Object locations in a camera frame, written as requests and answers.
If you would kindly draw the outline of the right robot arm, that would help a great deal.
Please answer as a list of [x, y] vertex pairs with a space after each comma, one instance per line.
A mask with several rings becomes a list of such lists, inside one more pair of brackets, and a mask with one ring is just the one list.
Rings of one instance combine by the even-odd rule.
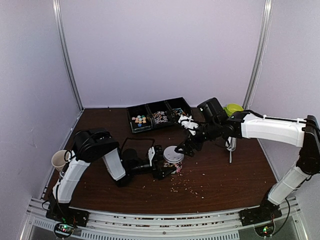
[[308, 178], [320, 172], [320, 127], [313, 115], [307, 118], [277, 118], [258, 114], [252, 110], [236, 111], [228, 115], [217, 98], [208, 99], [197, 107], [205, 122], [198, 122], [182, 115], [177, 121], [188, 130], [188, 137], [175, 152], [189, 157], [202, 149], [206, 141], [217, 138], [263, 139], [286, 143], [300, 149], [297, 162], [267, 193], [265, 200], [256, 210], [259, 220], [268, 220], [276, 206], [295, 191]]

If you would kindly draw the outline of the black three-compartment candy tray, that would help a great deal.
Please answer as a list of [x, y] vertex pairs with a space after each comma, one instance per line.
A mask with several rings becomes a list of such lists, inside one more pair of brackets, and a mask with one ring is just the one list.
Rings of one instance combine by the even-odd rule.
[[126, 111], [133, 134], [171, 127], [180, 116], [193, 115], [192, 108], [183, 97], [130, 106]]

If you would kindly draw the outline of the clear plastic lid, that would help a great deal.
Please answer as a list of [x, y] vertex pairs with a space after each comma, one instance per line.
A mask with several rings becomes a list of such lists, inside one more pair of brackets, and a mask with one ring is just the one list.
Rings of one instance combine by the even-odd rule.
[[163, 158], [171, 164], [180, 163], [184, 159], [184, 154], [175, 151], [177, 146], [171, 145], [164, 149]]

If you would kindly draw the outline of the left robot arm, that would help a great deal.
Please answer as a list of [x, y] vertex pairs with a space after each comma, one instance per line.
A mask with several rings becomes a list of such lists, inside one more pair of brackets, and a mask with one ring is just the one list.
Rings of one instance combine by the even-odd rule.
[[162, 146], [154, 144], [154, 139], [151, 142], [146, 157], [139, 158], [136, 150], [124, 149], [105, 128], [78, 131], [72, 148], [57, 151], [51, 158], [59, 176], [48, 196], [48, 210], [61, 222], [72, 218], [69, 205], [74, 190], [86, 169], [97, 160], [103, 160], [118, 187], [124, 187], [136, 175], [151, 173], [155, 179], [162, 180], [176, 172], [174, 164], [165, 162]]

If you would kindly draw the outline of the metal scoop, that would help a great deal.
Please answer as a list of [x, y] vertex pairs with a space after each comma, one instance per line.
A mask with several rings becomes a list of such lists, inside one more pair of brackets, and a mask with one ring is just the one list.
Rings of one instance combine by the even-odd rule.
[[232, 163], [232, 152], [236, 150], [237, 139], [235, 137], [229, 137], [225, 142], [225, 147], [229, 151], [229, 163]]

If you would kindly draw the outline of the clear plastic cup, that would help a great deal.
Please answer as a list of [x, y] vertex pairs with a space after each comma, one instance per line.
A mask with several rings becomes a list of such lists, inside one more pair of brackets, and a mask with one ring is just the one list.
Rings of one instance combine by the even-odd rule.
[[163, 167], [169, 174], [174, 175], [181, 173], [183, 164], [182, 162], [172, 163], [165, 161]]

